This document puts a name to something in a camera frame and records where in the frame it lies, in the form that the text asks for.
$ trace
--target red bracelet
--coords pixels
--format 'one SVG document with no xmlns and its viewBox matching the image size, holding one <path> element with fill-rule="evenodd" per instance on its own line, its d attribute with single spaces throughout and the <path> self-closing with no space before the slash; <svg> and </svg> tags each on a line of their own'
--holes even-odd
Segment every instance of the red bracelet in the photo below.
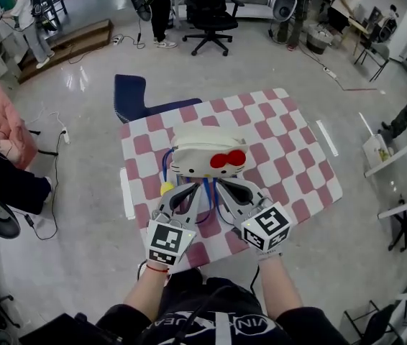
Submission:
<svg viewBox="0 0 407 345">
<path fill-rule="evenodd" d="M 148 264 L 146 264 L 146 267 L 149 268 L 152 271 L 161 272 L 161 273 L 168 273 L 168 269 L 166 269 L 166 270 L 158 270 L 157 268 L 152 268 Z"/>
</svg>

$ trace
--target pink and white checkered table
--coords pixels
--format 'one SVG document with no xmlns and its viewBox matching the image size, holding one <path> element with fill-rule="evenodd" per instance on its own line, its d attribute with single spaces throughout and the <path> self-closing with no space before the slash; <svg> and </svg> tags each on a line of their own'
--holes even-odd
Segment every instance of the pink and white checkered table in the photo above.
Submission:
<svg viewBox="0 0 407 345">
<path fill-rule="evenodd" d="M 239 177 L 256 183 L 273 201 L 280 201 L 297 224 L 342 197 L 341 185 L 323 150 L 282 88 L 219 98 L 122 127 L 127 177 L 143 241 L 151 213 L 160 200 L 162 157 L 170 149 L 173 127 L 183 122 L 240 129 L 250 150 Z M 174 175 L 169 174 L 168 180 L 173 181 Z M 209 202 L 202 193 L 199 218 L 208 209 Z M 173 271 L 206 265 L 248 248 L 215 210 L 203 223 L 191 226 L 197 236 Z"/>
</svg>

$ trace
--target wooden platform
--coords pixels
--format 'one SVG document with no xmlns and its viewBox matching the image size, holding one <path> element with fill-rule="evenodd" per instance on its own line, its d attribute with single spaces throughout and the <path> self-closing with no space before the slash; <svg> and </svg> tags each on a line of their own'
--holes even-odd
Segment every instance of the wooden platform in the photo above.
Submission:
<svg viewBox="0 0 407 345">
<path fill-rule="evenodd" d="M 109 45 L 111 42 L 112 23 L 109 19 L 90 24 L 50 43 L 55 56 L 43 68 L 36 69 L 37 61 L 28 55 L 22 63 L 22 74 L 18 82 L 21 84 L 39 73 L 64 63 L 66 60 Z"/>
</svg>

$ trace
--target concrete floor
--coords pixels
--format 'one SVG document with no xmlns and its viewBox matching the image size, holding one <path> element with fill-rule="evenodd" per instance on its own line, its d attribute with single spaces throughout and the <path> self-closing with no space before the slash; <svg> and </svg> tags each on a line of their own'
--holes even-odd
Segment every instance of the concrete floor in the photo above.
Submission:
<svg viewBox="0 0 407 345">
<path fill-rule="evenodd" d="M 123 9 L 126 5 L 125 0 L 67 0 L 73 27 L 92 22 L 91 12 L 97 12 L 95 20 L 113 19 L 115 34 L 136 37 L 138 21 L 130 7 Z M 152 44 L 150 24 L 143 22 L 145 49 L 138 50 L 126 38 L 121 45 L 92 52 L 74 65 L 52 68 L 20 87 L 14 105 L 23 119 L 35 119 L 41 103 L 45 107 L 41 119 L 29 126 L 42 131 L 39 147 L 55 149 L 61 125 L 55 115 L 45 117 L 52 111 L 60 112 L 71 140 L 69 145 L 61 144 L 58 160 L 58 235 L 39 241 L 23 222 L 19 238 L 0 239 L 1 288 L 15 297 L 9 310 L 22 324 L 21 334 L 62 312 L 80 311 L 96 321 L 110 305 L 122 301 L 145 257 L 136 224 L 124 216 L 119 182 L 121 122 L 113 110 L 117 73 L 146 78 L 148 106 L 284 88 L 309 122 L 344 191 L 340 201 L 297 226 L 284 244 L 285 264 L 304 303 L 322 308 L 337 325 L 343 310 L 369 299 L 385 305 L 405 287 L 407 251 L 388 252 L 391 223 L 378 221 L 376 215 L 393 206 L 401 191 L 407 197 L 407 158 L 366 180 L 361 146 L 370 133 L 360 114 L 374 132 L 382 120 L 390 121 L 407 102 L 407 75 L 399 64 L 391 63 L 375 83 L 368 83 L 377 70 L 370 60 L 364 67 L 353 66 L 351 47 L 329 48 L 320 58 L 345 88 L 378 89 L 343 91 L 300 50 L 289 52 L 272 42 L 268 27 L 269 22 L 241 21 L 232 31 L 228 57 L 211 43 L 192 57 L 198 42 L 180 41 L 191 29 L 170 30 L 170 39 L 179 45 L 160 50 Z M 338 156 L 331 153 L 317 120 L 329 132 Z M 406 143 L 407 131 L 397 145 Z M 52 161 L 39 156 L 33 169 L 54 177 Z M 49 211 L 43 215 L 49 218 Z M 43 236 L 52 229 L 49 221 L 38 225 Z M 252 252 L 203 267 L 207 275 L 228 277 L 246 288 L 255 270 Z M 255 288 L 260 297 L 259 280 Z"/>
</svg>

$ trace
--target blue chair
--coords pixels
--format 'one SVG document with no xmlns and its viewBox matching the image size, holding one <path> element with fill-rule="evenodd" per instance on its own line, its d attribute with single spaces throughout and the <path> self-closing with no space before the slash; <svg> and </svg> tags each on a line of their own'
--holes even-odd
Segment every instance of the blue chair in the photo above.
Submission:
<svg viewBox="0 0 407 345">
<path fill-rule="evenodd" d="M 190 100 L 146 107 L 145 90 L 146 80 L 143 77 L 116 74 L 114 77 L 114 110 L 122 123 L 202 102 L 199 98 L 191 98 Z"/>
</svg>

